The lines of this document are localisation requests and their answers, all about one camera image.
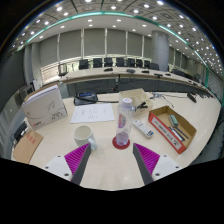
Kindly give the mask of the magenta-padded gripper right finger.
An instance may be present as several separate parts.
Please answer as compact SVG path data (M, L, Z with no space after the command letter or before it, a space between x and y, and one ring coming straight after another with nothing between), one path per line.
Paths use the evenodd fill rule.
M159 155L137 143L133 144L133 154L145 185L182 169L167 154Z

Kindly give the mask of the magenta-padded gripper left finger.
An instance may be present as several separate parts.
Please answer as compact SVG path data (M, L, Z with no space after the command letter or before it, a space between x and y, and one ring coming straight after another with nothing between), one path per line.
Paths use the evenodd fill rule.
M90 154L91 145L87 143L66 155L57 155L43 169L79 185L83 178Z

